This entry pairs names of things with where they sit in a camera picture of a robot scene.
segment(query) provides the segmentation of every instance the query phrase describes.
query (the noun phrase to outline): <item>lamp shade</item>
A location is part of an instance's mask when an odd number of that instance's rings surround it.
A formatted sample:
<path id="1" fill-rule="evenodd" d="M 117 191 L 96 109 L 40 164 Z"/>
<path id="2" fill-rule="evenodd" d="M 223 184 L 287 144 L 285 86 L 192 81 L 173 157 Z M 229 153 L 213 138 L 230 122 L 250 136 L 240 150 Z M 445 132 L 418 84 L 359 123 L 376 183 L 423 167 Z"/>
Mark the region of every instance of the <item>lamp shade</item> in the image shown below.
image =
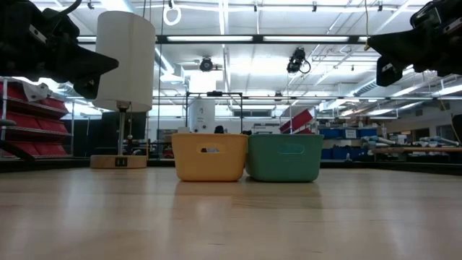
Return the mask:
<path id="1" fill-rule="evenodd" d="M 118 111 L 118 103 L 130 103 L 130 111 L 152 109 L 155 28 L 130 13 L 109 11 L 98 17 L 96 52 L 115 58 L 119 67 L 101 76 L 93 105 Z"/>

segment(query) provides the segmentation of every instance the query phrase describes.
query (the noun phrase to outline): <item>shelving unit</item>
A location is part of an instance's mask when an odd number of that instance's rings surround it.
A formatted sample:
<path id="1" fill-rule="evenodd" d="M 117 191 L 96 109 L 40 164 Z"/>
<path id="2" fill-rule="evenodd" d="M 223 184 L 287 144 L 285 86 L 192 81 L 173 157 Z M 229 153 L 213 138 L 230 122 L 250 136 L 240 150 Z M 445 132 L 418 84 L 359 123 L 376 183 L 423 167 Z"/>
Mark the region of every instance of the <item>shelving unit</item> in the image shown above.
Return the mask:
<path id="1" fill-rule="evenodd" d="M 16 126 L 3 126 L 1 140 L 26 151 L 36 159 L 72 157 L 63 148 L 63 141 L 73 138 L 60 119 L 68 111 L 63 100 L 53 97 L 29 102 L 20 82 L 0 81 L 2 96 L 0 114 L 2 119 L 14 121 Z M 0 150 L 0 157 L 11 158 L 11 154 Z"/>

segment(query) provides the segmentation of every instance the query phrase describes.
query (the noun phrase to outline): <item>ceiling-mounted camera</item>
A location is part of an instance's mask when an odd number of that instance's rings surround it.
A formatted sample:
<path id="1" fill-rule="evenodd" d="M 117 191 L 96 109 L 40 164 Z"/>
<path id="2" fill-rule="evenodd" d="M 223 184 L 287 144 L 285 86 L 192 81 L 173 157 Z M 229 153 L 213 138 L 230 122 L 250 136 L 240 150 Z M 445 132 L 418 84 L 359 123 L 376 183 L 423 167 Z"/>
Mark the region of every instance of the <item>ceiling-mounted camera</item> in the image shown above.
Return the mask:
<path id="1" fill-rule="evenodd" d="M 282 97 L 282 96 L 283 96 L 283 95 L 282 95 L 282 92 L 280 92 L 280 91 L 276 91 L 276 92 L 274 93 L 274 97 Z M 282 101 L 282 99 L 275 99 L 274 101 L 280 102 L 280 101 Z"/>
<path id="2" fill-rule="evenodd" d="M 202 59 L 202 62 L 199 68 L 203 72 L 211 72 L 212 69 L 214 69 L 214 64 L 212 63 L 212 59 L 209 57 L 204 57 Z"/>
<path id="3" fill-rule="evenodd" d="M 303 71 L 304 65 L 308 65 L 308 70 Z M 306 53 L 304 48 L 296 48 L 292 57 L 290 57 L 289 64 L 287 64 L 287 72 L 294 74 L 301 72 L 307 74 L 311 71 L 311 64 L 306 60 Z"/>

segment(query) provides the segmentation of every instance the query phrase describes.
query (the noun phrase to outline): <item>lamp base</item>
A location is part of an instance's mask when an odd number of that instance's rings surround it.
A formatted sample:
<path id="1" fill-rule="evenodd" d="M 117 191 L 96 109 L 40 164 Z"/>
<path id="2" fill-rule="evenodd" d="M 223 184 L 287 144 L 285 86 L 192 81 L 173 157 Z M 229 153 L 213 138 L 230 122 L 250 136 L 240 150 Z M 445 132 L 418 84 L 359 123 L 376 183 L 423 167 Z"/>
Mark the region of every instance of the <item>lamp base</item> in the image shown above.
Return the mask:
<path id="1" fill-rule="evenodd" d="M 141 169 L 147 166 L 146 156 L 135 155 L 92 155 L 92 169 Z"/>

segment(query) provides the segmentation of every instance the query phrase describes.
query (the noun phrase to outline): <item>wooden table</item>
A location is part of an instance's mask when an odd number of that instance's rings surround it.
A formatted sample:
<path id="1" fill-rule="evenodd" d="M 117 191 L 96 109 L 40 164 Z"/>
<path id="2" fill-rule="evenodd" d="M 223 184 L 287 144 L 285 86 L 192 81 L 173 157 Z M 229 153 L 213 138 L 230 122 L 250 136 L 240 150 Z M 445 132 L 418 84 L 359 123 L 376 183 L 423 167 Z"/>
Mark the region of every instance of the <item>wooden table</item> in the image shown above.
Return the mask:
<path id="1" fill-rule="evenodd" d="M 0 259 L 444 259 L 462 178 L 321 170 L 315 183 L 184 183 L 174 168 L 0 174 Z"/>

